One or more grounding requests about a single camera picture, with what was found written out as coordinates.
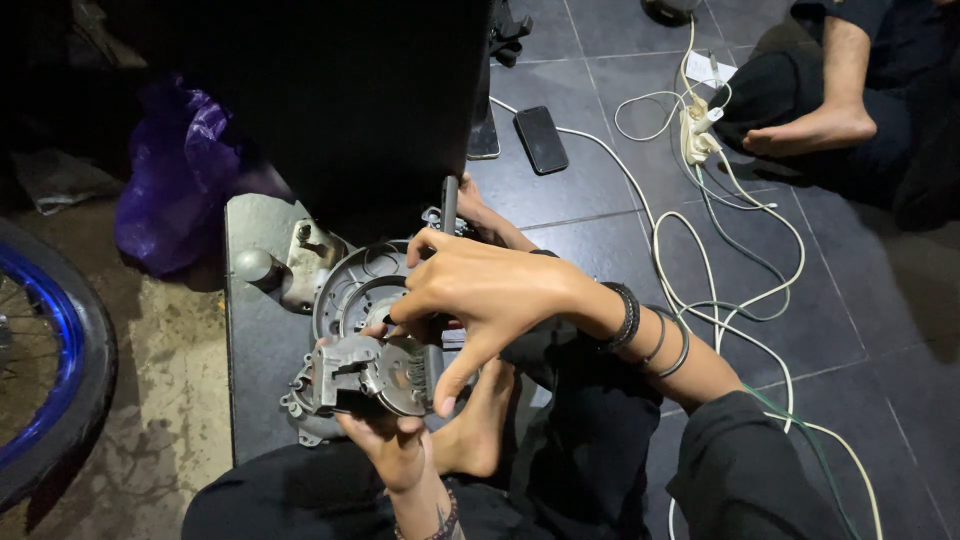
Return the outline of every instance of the phone screen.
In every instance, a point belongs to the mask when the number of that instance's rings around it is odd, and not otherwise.
[[[515,122],[535,171],[549,174],[566,169],[569,165],[566,151],[546,107],[521,110],[516,114]]]

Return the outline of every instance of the bicycle wheel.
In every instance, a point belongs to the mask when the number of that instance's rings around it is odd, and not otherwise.
[[[102,426],[116,367],[113,327],[86,280],[0,219],[0,512]],[[25,407],[33,414],[11,414]]]

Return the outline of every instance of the purple plastic bag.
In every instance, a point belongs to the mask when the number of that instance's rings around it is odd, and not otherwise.
[[[224,205],[233,195],[290,200],[276,174],[241,178],[238,149],[219,141],[229,113],[183,77],[139,92],[147,113],[130,137],[133,174],[120,195],[113,239],[150,274],[186,267],[223,245]]]

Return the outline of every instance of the blue wheel rim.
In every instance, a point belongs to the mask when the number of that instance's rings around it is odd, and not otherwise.
[[[40,301],[60,343],[57,380],[30,424],[0,448],[0,470],[29,451],[73,402],[84,372],[84,325],[69,295],[39,267],[0,243],[0,271]]]

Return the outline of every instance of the concrete floor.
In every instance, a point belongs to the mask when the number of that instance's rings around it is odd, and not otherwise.
[[[179,538],[194,494],[230,467],[223,292],[194,292],[124,266],[113,207],[94,202],[17,219],[100,294],[120,366],[106,426],[83,469],[29,532],[28,515],[41,504],[0,517],[2,540]]]

